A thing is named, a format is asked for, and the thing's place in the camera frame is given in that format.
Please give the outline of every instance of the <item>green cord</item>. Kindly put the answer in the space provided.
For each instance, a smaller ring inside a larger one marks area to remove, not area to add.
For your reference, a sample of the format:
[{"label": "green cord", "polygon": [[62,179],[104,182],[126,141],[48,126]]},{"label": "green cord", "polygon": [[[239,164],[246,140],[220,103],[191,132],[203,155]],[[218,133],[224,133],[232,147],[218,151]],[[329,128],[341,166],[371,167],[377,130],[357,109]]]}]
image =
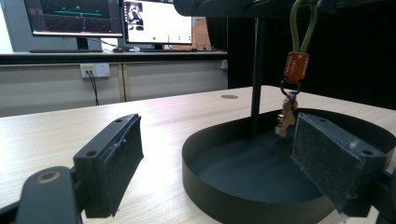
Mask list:
[{"label": "green cord", "polygon": [[293,51],[296,52],[306,52],[306,49],[308,48],[309,41],[311,40],[312,34],[314,33],[315,26],[317,25],[317,20],[318,20],[318,7],[315,4],[310,4],[309,8],[311,10],[311,19],[303,40],[303,44],[300,47],[300,40],[297,29],[297,11],[304,1],[305,0],[297,0],[293,4],[293,7],[291,8],[291,12],[290,12],[291,41],[293,44]]}]

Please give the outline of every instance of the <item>orange tag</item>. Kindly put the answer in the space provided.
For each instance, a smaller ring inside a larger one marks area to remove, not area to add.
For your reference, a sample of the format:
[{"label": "orange tag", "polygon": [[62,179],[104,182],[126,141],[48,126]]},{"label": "orange tag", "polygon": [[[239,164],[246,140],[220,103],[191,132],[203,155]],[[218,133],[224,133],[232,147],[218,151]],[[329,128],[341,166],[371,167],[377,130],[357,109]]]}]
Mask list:
[{"label": "orange tag", "polygon": [[289,83],[298,83],[305,77],[306,67],[309,62],[309,54],[292,51],[289,53],[284,71]]}]

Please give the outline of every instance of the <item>keyboard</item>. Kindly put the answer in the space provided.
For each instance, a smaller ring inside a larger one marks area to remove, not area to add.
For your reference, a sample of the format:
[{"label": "keyboard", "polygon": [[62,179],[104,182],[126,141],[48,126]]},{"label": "keyboard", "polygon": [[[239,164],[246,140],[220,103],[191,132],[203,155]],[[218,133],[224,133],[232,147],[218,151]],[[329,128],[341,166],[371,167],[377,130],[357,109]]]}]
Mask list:
[{"label": "keyboard", "polygon": [[31,53],[97,53],[101,49],[31,49]]},{"label": "keyboard", "polygon": [[190,49],[140,49],[140,52],[194,52]]}]

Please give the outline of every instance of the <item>desk surface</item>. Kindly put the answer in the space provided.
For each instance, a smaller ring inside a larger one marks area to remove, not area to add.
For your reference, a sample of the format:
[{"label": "desk surface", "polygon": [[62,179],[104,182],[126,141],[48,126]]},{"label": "desk surface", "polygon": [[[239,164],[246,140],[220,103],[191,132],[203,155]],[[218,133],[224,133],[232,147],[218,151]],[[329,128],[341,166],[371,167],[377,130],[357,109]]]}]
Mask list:
[{"label": "desk surface", "polygon": [[103,52],[103,53],[0,53],[0,66],[58,63],[132,63],[155,61],[225,60],[227,52]]},{"label": "desk surface", "polygon": [[[236,95],[225,99],[222,95]],[[263,86],[261,112],[278,110],[284,95]],[[331,110],[368,120],[396,135],[396,111],[350,103],[308,93],[299,107]],[[218,223],[190,200],[182,186],[181,149],[191,134],[216,124],[249,117],[251,88],[212,91],[115,105],[0,119],[0,207],[16,202],[24,180],[51,166],[72,167],[73,156],[109,122],[138,113],[145,158],[115,217],[84,223]],[[389,168],[395,167],[395,158]],[[375,223],[349,218],[346,223]],[[321,224],[343,223],[335,212]]]}]

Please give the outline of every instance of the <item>computer monitor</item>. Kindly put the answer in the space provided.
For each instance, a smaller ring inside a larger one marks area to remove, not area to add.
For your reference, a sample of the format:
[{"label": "computer monitor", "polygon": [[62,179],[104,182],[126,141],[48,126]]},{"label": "computer monitor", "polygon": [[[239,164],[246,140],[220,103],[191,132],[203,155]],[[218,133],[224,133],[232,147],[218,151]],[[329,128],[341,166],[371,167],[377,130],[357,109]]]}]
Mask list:
[{"label": "computer monitor", "polygon": [[181,16],[167,0],[123,0],[126,44],[192,44],[192,17]]},{"label": "computer monitor", "polygon": [[123,37],[121,0],[24,0],[33,36]]}]

